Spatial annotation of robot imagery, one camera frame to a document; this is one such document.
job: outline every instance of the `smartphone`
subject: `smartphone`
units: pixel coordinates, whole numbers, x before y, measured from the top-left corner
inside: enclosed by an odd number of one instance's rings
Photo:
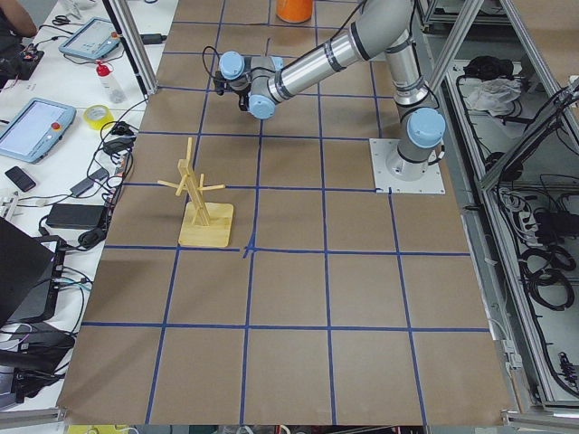
[[[5,175],[23,192],[28,192],[36,186],[36,182],[17,165],[6,170]]]

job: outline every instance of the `white desk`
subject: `white desk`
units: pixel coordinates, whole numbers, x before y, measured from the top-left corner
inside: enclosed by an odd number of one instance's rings
[[[128,2],[131,12],[134,15],[138,29],[141,33],[162,33],[167,34],[172,22],[173,14],[178,0],[162,0],[154,4],[146,4],[140,0]],[[52,18],[57,14],[64,14],[64,10],[57,4],[47,18],[46,24],[51,24]],[[83,11],[85,22],[92,16],[107,17],[102,4]],[[67,25],[62,27],[73,32],[77,26]],[[44,41],[55,35],[65,35],[52,28],[42,28],[34,38],[34,42]],[[21,166],[36,181],[37,186],[29,193],[21,193],[26,196],[51,196],[61,193],[69,193],[69,189],[86,177],[87,166],[92,154],[100,143],[99,131],[90,129],[82,119],[84,109],[94,104],[104,104],[111,108],[115,119],[119,119],[122,113],[143,99],[143,95],[138,87],[137,80],[128,62],[127,56],[112,62],[114,74],[128,98],[119,103],[112,104],[108,101],[106,93],[100,85],[95,72],[95,65],[76,65],[66,60],[58,51],[58,46],[63,39],[45,42],[41,49],[45,51],[45,56],[40,65],[28,81],[18,81],[11,89],[0,92],[0,118],[10,120],[16,113],[33,97],[55,100],[71,105],[77,109],[77,115],[73,124],[65,132],[63,139],[50,151],[43,160],[37,164],[27,164],[12,158],[0,156],[0,171],[2,174],[14,165]],[[149,45],[146,47],[147,54],[154,70],[157,70],[161,59],[164,45]],[[116,50],[111,57],[116,57],[120,50]],[[129,112],[125,117],[129,124],[138,127],[144,114],[146,104],[143,103]],[[102,155],[99,161],[107,168],[113,165],[108,156]],[[15,191],[15,186],[4,176],[0,175],[0,190],[11,189]],[[95,187],[84,195],[93,193]],[[90,199],[67,199],[67,203],[102,204],[100,193]],[[19,215],[11,220],[11,223],[18,226],[31,236],[38,234],[38,221],[50,211],[50,206],[42,208],[18,208]],[[56,234],[64,238],[70,244],[76,245],[77,238],[82,231],[73,230],[53,230],[51,234]],[[87,252],[67,253],[65,265],[78,269],[91,278],[94,277],[96,268],[102,253],[101,243],[96,248]],[[79,317],[81,304],[81,293],[78,289],[64,290],[59,294],[56,313],[48,321],[52,326],[61,330],[71,330]],[[64,363],[70,358],[67,354]],[[54,407],[60,394],[62,382],[57,382],[53,386],[45,387],[33,399],[27,399],[23,404],[17,405],[14,410],[41,410]],[[54,424],[47,426],[45,431],[54,432]]]
[[[146,4],[140,0],[131,0],[128,3],[141,33],[168,33],[177,0],[163,0],[153,4]],[[46,23],[52,25],[52,18],[57,14],[65,14],[65,11],[58,3]],[[83,11],[81,22],[85,23],[93,16],[107,17],[102,4],[97,4],[91,9]],[[78,27],[76,25],[64,25],[60,28],[74,32]],[[44,41],[53,36],[68,36],[68,34],[51,27],[43,27],[34,38],[34,42]],[[2,107],[0,118],[6,116],[5,109],[21,108],[32,97],[59,101],[79,109],[85,109],[95,104],[105,104],[111,109],[128,109],[143,99],[126,54],[110,63],[114,68],[113,74],[115,78],[127,95],[127,99],[124,101],[119,104],[113,104],[107,98],[107,94],[100,84],[99,77],[95,71],[96,65],[93,63],[77,65],[64,58],[62,53],[58,51],[58,47],[63,42],[64,38],[42,43],[39,49],[45,51],[45,55],[31,79],[18,81],[13,88],[0,92],[0,106]],[[163,47],[163,44],[147,45],[145,47],[155,71],[161,61]],[[122,50],[120,45],[108,57],[111,59],[118,57]],[[12,83],[11,80],[8,81],[5,87],[9,88]]]

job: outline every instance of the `yellow tape roll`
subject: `yellow tape roll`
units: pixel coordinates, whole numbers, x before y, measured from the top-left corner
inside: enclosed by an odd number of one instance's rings
[[[100,131],[105,125],[107,127],[112,127],[112,122],[114,122],[114,117],[107,106],[90,106],[84,110],[84,115],[82,118],[89,124],[92,129],[97,129]]]

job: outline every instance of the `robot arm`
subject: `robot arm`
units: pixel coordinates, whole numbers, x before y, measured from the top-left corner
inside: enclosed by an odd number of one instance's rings
[[[366,0],[361,16],[346,32],[330,38],[311,52],[283,67],[281,58],[242,57],[225,53],[214,79],[215,90],[232,90],[240,97],[240,109],[256,118],[271,118],[277,104],[341,72],[356,61],[369,61],[385,52],[396,88],[394,100],[403,124],[391,172],[403,179],[417,179],[442,138],[444,119],[429,108],[430,91],[422,77],[408,23],[412,0]]]
[[[428,90],[423,86],[407,30],[412,8],[410,0],[367,0],[362,15],[347,32],[320,44],[285,68],[280,58],[243,58],[236,52],[227,52],[220,59],[216,90],[233,90],[242,100],[247,96],[240,107],[256,118],[267,119],[273,116],[277,104],[352,63],[369,61],[386,51],[397,89],[396,101],[413,106],[427,97]]]

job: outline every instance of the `light blue joint cap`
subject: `light blue joint cap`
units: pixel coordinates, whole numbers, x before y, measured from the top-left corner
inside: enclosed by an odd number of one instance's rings
[[[408,137],[422,149],[431,149],[441,143],[446,121],[434,108],[419,108],[408,121]]]
[[[275,71],[281,71],[283,69],[283,59],[281,57],[271,56],[271,61],[273,61]]]
[[[263,95],[250,95],[250,113],[257,119],[269,119],[275,113],[275,104]]]
[[[238,52],[226,52],[219,60],[219,70],[226,80],[235,80],[244,68],[245,60]]]

